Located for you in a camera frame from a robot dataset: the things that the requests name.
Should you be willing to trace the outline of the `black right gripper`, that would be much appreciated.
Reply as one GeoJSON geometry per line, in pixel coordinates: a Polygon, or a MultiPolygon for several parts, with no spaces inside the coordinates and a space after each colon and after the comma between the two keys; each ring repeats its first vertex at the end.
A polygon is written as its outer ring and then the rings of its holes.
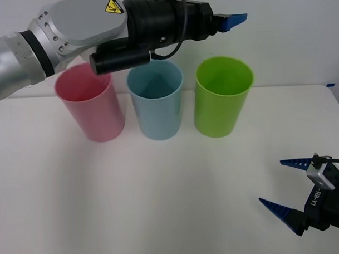
{"type": "Polygon", "coordinates": [[[321,163],[318,168],[312,159],[286,159],[280,163],[287,167],[307,170],[314,183],[304,206],[304,213],[259,197],[259,201],[296,235],[302,236],[309,227],[320,231],[330,226],[339,228],[339,167],[334,163],[321,163]]]}

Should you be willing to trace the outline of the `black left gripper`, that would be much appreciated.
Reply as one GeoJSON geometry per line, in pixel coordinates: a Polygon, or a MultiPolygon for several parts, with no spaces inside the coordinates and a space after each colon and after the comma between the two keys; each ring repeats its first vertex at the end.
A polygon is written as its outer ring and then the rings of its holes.
{"type": "Polygon", "coordinates": [[[186,1],[188,8],[188,24],[186,27],[186,40],[201,41],[216,33],[230,31],[231,28],[247,20],[248,14],[215,14],[209,3],[199,1],[186,1]]]}

